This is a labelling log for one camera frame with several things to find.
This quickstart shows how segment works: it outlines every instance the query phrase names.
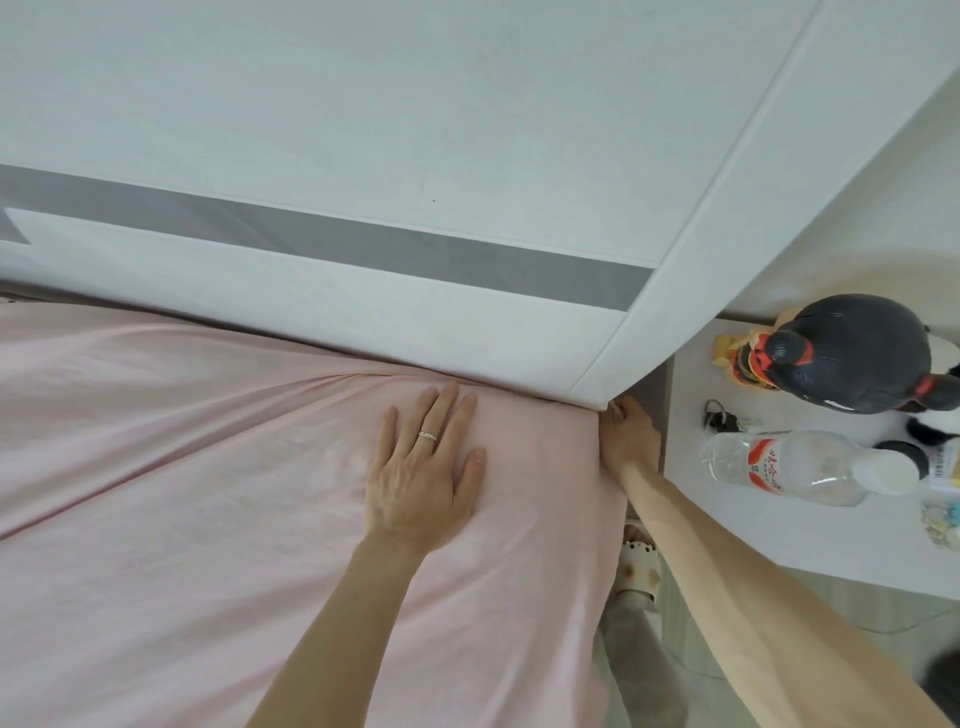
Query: pink bed sheet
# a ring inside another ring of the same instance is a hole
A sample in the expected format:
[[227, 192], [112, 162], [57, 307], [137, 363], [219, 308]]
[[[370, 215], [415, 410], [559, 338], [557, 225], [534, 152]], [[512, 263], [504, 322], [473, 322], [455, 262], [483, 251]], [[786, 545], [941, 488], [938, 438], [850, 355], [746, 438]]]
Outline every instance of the pink bed sheet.
[[[362, 535], [380, 413], [443, 380], [0, 304], [0, 725], [242, 725]], [[412, 584], [368, 725], [597, 725], [591, 640], [625, 500], [596, 415], [467, 389], [486, 488]]]

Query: white slipper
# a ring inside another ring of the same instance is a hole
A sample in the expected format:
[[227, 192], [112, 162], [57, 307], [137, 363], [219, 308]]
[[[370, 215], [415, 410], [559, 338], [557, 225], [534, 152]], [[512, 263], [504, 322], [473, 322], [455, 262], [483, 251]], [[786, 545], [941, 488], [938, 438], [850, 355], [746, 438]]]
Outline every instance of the white slipper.
[[613, 580], [613, 595], [637, 592], [646, 596], [647, 612], [657, 611], [660, 591], [660, 552], [640, 521], [627, 519], [623, 527], [623, 546]]

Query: forearm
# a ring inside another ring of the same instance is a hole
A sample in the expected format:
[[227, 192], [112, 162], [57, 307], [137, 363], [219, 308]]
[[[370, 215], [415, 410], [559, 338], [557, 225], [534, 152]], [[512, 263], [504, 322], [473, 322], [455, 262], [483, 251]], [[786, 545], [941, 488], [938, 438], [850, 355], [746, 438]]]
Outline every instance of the forearm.
[[910, 677], [657, 473], [619, 477], [727, 679], [763, 726], [944, 726]]
[[364, 539], [248, 728], [362, 726], [400, 604], [421, 560], [386, 537]]

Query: black figurine head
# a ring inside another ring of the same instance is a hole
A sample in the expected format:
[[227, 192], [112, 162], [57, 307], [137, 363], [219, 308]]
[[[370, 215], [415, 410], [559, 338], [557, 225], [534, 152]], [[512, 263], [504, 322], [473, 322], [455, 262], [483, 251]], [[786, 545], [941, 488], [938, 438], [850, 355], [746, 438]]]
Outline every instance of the black figurine head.
[[881, 296], [830, 296], [760, 335], [739, 359], [763, 384], [841, 412], [874, 414], [911, 401], [960, 406], [960, 379], [930, 373], [924, 324]]

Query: red and white label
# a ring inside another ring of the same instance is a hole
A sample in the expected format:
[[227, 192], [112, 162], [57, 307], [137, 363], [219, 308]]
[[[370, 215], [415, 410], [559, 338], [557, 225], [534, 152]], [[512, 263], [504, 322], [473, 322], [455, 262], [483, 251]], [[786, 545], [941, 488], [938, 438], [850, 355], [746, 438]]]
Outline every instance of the red and white label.
[[783, 488], [777, 482], [780, 477], [780, 440], [765, 437], [750, 447], [747, 455], [750, 482], [767, 493], [783, 495]]

